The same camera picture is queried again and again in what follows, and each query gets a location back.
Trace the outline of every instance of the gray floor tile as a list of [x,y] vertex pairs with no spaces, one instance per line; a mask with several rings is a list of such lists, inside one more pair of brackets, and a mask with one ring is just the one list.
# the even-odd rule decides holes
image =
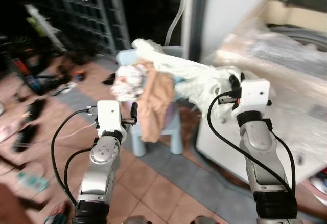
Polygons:
[[100,65],[101,67],[111,70],[113,72],[117,71],[118,65],[113,59],[107,57],[95,57],[93,63]]
[[253,199],[226,188],[216,211],[217,215],[233,224],[256,223],[255,202]]
[[199,166],[185,157],[172,155],[159,173],[185,191],[198,169]]
[[223,204],[222,196],[226,188],[208,171],[199,168],[186,193],[215,212]]
[[172,156],[169,148],[161,142],[148,142],[146,143],[146,148],[147,154],[145,154],[140,159],[158,173],[162,172],[162,169]]
[[[87,106],[97,104],[91,97],[81,93],[76,88],[73,88],[66,94],[59,94],[55,96],[55,98],[66,104],[72,111],[86,109]],[[88,116],[87,114],[80,115],[89,123],[94,123],[96,118],[95,116]]]

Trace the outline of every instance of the chair leg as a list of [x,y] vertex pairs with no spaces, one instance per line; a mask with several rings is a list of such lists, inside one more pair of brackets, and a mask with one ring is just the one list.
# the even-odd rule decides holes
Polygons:
[[180,131],[176,131],[171,135],[170,152],[175,155],[183,153],[183,142]]
[[147,153],[144,142],[137,135],[132,135],[132,151],[133,155],[138,158]]

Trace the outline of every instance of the shoe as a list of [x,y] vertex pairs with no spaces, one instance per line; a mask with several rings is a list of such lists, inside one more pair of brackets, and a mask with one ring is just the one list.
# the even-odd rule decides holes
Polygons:
[[34,137],[37,128],[37,124],[30,124],[18,132],[18,137],[14,142],[13,150],[17,153],[25,151],[28,148],[31,139]]
[[27,107],[26,113],[23,115],[26,122],[33,121],[37,119],[45,105],[45,99],[37,99],[32,104]]
[[104,85],[113,85],[115,78],[116,78],[116,73],[112,73],[109,76],[107,76],[106,80],[104,80],[102,83]]

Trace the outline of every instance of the plastic wrap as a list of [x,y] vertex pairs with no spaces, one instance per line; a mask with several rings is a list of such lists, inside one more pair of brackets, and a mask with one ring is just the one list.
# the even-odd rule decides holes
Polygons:
[[252,20],[229,35],[215,64],[235,65],[270,81],[274,131],[298,156],[327,163],[327,53],[272,33]]

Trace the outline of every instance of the slipper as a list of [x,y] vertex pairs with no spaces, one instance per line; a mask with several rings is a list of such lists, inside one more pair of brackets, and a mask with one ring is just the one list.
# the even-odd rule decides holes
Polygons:
[[24,123],[22,121],[15,121],[0,128],[0,143],[7,138],[17,133]]
[[37,99],[32,104],[30,104],[27,107],[26,113],[22,115],[22,117],[25,117],[26,122],[33,121],[37,119],[45,105],[45,99]]
[[67,202],[56,205],[49,216],[45,219],[44,224],[66,224],[70,212],[70,205]]
[[34,137],[37,128],[38,128],[37,124],[34,125],[29,124],[25,128],[23,128],[20,132],[18,132],[18,137],[13,146],[15,152],[23,152],[28,148],[27,145]]
[[104,85],[113,85],[113,82],[116,78],[116,73],[111,73],[107,78],[102,82]]

